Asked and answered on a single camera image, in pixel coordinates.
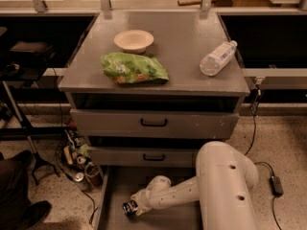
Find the black pants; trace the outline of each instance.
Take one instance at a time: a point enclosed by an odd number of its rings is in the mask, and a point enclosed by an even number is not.
[[[28,173],[19,161],[0,161],[0,229],[18,229],[28,206]]]

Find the clear bottle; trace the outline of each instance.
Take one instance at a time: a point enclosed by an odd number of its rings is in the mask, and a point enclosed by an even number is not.
[[[217,75],[230,62],[236,52],[237,45],[236,41],[222,43],[201,60],[201,71],[207,76]]]

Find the floor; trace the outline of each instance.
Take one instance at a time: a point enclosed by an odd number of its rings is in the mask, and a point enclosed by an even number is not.
[[[253,162],[269,163],[281,179],[284,195],[274,202],[274,212],[281,229],[307,229],[307,106],[278,108],[260,104],[255,118],[256,133],[248,157]],[[24,104],[22,106],[35,127],[61,126],[69,120],[69,107],[58,108]],[[2,127],[17,127],[14,118]],[[243,109],[238,125],[228,144],[246,153],[253,136],[254,122],[248,108]],[[35,147],[41,157],[58,166],[56,156],[60,138],[34,139]],[[1,141],[0,150],[5,157],[11,157],[22,150],[30,150],[28,141]],[[251,200],[260,229],[279,229],[272,213],[272,190],[269,183],[270,170],[264,164],[257,165],[260,179],[257,187],[250,192]],[[73,174],[64,167],[67,173]],[[89,219],[93,211],[92,201],[84,195],[74,182],[69,181],[59,170],[57,177],[51,167],[42,167],[36,172],[37,186],[29,177],[29,199],[31,202],[48,200],[53,208],[50,215],[34,230],[89,230],[93,227]],[[88,193],[100,203],[101,190],[93,189]]]

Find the tripod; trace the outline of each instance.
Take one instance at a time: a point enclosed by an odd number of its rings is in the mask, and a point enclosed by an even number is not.
[[[31,128],[32,128],[31,123],[27,120],[27,118],[26,118],[26,116],[24,114],[23,115],[21,114],[20,109],[19,109],[18,105],[16,104],[16,102],[15,102],[13,96],[12,96],[12,92],[11,92],[10,88],[8,87],[7,83],[4,80],[2,80],[2,84],[3,84],[3,86],[4,86],[5,90],[6,90],[8,98],[10,100],[10,102],[7,102],[7,105],[11,108],[14,116],[17,118],[19,124],[21,125],[22,129],[24,130],[25,135],[27,137],[27,140],[30,143],[30,146],[31,146],[31,149],[32,149],[32,154],[35,157],[35,167],[34,167],[34,169],[32,171],[32,177],[33,177],[33,179],[35,181],[35,184],[38,185],[38,180],[37,180],[37,178],[35,176],[35,171],[37,169],[39,169],[40,167],[42,167],[42,166],[51,166],[51,167],[53,167],[55,174],[59,177],[59,173],[58,173],[58,171],[56,169],[56,166],[51,164],[51,163],[49,163],[49,162],[47,162],[47,161],[45,161],[44,159],[42,159],[39,156],[39,154],[38,154],[38,152],[36,150],[35,144],[33,143],[33,140],[31,138]]]

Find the person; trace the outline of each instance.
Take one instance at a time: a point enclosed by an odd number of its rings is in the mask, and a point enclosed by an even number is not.
[[[15,157],[4,159],[0,152],[0,229],[25,230],[42,221],[50,212],[51,204],[28,199],[27,166],[32,153],[23,150]]]

